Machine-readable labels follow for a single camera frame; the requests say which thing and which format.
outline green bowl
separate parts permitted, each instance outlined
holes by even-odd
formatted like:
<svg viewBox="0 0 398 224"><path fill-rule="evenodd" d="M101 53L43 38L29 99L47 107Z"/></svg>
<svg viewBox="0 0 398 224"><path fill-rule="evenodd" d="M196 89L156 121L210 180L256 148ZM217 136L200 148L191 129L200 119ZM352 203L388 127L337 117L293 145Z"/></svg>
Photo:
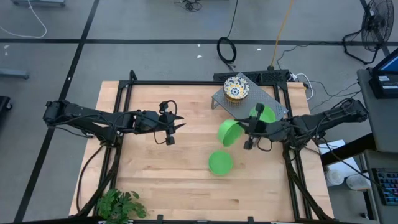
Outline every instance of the green bowl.
<svg viewBox="0 0 398 224"><path fill-rule="evenodd" d="M228 119L218 128L217 139L224 147L228 147L234 144L242 133L243 128L238 125L238 122Z"/></svg>
<svg viewBox="0 0 398 224"><path fill-rule="evenodd" d="M233 166L233 160L229 153L217 150L209 157L209 169L214 175L226 175Z"/></svg>
<svg viewBox="0 0 398 224"><path fill-rule="evenodd" d="M257 116L256 108L250 110L250 116ZM265 123L273 123L276 121L275 113L269 106L264 105L264 111L260 115L260 121Z"/></svg>

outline white paper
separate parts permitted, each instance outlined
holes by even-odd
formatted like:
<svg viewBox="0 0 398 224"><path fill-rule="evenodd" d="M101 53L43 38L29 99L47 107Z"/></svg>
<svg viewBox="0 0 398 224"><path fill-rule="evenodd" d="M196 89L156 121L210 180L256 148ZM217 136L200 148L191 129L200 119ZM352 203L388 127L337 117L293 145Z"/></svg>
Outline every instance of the white paper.
<svg viewBox="0 0 398 224"><path fill-rule="evenodd" d="M328 142L328 144L330 146L330 149L333 150L338 147L344 146L346 143L343 140L338 140L338 141L334 141L334 142ZM326 146L326 144L320 144L319 151L321 152L321 154L325 154L325 153L329 152L329 149ZM348 163L349 165L353 166L355 169L359 170L359 167L356 164L354 158L351 157L351 158L345 159L343 161ZM340 171L343 177L349 177L351 175L358 174L357 172L355 172L353 169L351 169L349 166L347 166L346 164L344 164L342 162L336 162L332 165L328 165L327 167L329 170Z"/></svg>

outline yellow cable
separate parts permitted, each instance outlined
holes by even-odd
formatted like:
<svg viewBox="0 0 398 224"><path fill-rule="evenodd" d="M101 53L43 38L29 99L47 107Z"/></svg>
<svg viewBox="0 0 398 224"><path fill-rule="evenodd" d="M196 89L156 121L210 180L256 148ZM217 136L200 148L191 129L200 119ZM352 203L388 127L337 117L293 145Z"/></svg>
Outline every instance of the yellow cable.
<svg viewBox="0 0 398 224"><path fill-rule="evenodd" d="M282 23L282 25L281 25L281 27L280 27L280 29L279 29L279 33L278 33L278 36L277 36L277 38L276 38L276 43L275 43L275 48L274 48L274 55L272 56L271 66L274 66L274 60L275 60L276 52L278 51L279 37L280 37L280 34L282 33L282 30L284 29L286 20L287 20L287 18L288 18L288 16L289 16L290 10L292 9L292 6L293 6L293 0L290 0L289 9L288 9L287 12L286 12L284 21L283 21L283 23Z"/></svg>

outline gray floor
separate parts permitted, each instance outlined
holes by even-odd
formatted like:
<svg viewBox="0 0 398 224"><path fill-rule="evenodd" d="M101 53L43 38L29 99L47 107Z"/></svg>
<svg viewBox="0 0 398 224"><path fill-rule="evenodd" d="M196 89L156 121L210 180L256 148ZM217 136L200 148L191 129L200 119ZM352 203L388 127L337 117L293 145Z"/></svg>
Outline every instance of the gray floor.
<svg viewBox="0 0 398 224"><path fill-rule="evenodd" d="M67 7L63 9L35 7L49 30L46 38L80 38L92 3L93 0L67 0ZM201 11L189 13L172 0L101 0L88 38L218 39L228 33L234 3L232 0L202 1ZM231 38L274 40L288 4L288 0L240 1ZM361 5L355 0L295 1L282 40L341 40L343 35L360 28L362 15ZM18 34L41 33L40 24L31 12L10 1L0 2L0 26ZM397 32L393 30L390 40L398 40ZM0 38L12 36L0 32ZM45 102L59 97L76 47L77 44L0 45L1 68L30 71L29 80L0 79L0 95L8 95L14 102L14 108L0 129L1 223L13 221L44 139ZM272 45L236 47L236 71L265 70L270 64ZM292 47L280 46L279 57L283 50ZM350 50L362 57L372 55L362 47ZM281 66L323 82L330 93L354 83L357 69L364 68L337 46L298 48L285 54ZM228 72L217 56L216 45L86 44L67 100L94 107L101 82L127 79L130 69L140 80L211 80L214 73ZM313 85L315 96L308 101L311 108L328 98L319 84ZM345 93L358 90L356 85ZM356 98L361 100L362 97L359 94ZM334 98L312 113L327 110L339 100ZM368 132L367 122L341 125L330 130L327 139L349 142ZM84 139L56 130L25 221L68 215L84 148ZM340 186L330 189L330 197L336 218L373 223L359 217L360 212L366 211L362 193Z"/></svg>

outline white cable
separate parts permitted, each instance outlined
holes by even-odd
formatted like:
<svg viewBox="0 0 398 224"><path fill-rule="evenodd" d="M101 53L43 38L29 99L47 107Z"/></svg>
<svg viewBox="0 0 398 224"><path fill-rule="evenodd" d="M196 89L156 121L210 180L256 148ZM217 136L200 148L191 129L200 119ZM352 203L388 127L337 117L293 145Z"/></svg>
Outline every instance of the white cable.
<svg viewBox="0 0 398 224"><path fill-rule="evenodd" d="M41 23L41 25L43 26L43 28L44 28L44 34L41 35L40 37L35 37L35 36L29 36L29 35L19 35L19 34L15 34L15 33L12 33L12 32L7 31L5 28L3 28L3 27L1 27L1 26L0 26L0 29L2 29L4 32L6 32L6 33L8 33L8 34L11 34L11 35L14 35L14 36L17 36L17 37L27 37L27 38L36 38L36 39L43 38L43 37L47 34L47 28L46 28L46 26L44 25L44 23L40 20L40 18L36 15L36 12L33 10L32 5L30 4L30 0L27 0L27 2L29 3L29 8L30 8L30 10L32 10L33 15L35 15L35 17L37 18L37 20L38 20L38 21Z"/></svg>
<svg viewBox="0 0 398 224"><path fill-rule="evenodd" d="M299 73L299 74L296 74L295 76L297 77L297 76L299 76L299 75L304 76L304 77L307 79L308 84L310 85L311 96L310 96L309 98L307 98L307 100L309 100L309 99L311 99L311 98L313 97L313 89L312 89L312 85L311 85L310 79L309 79L304 73Z"/></svg>

